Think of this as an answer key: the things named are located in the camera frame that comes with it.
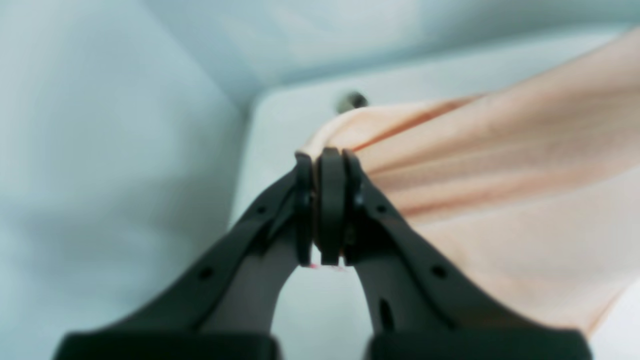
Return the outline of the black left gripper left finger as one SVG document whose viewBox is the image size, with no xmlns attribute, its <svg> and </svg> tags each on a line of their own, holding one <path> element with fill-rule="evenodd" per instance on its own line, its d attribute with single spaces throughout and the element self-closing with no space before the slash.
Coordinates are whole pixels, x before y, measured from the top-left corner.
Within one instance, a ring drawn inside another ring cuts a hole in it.
<svg viewBox="0 0 640 360">
<path fill-rule="evenodd" d="M 313 160 L 295 159 L 178 280 L 112 325 L 69 333 L 55 359 L 280 360 L 275 306 L 311 262 Z"/>
</svg>

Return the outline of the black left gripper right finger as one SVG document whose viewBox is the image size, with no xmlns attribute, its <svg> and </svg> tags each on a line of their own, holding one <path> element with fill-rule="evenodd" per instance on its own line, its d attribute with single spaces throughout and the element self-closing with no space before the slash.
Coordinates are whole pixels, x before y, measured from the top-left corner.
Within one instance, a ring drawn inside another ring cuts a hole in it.
<svg viewBox="0 0 640 360">
<path fill-rule="evenodd" d="M 317 160 L 323 265 L 354 267 L 374 335 L 366 360 L 590 360 L 578 330 L 518 315 L 412 230 L 354 153 Z"/>
</svg>

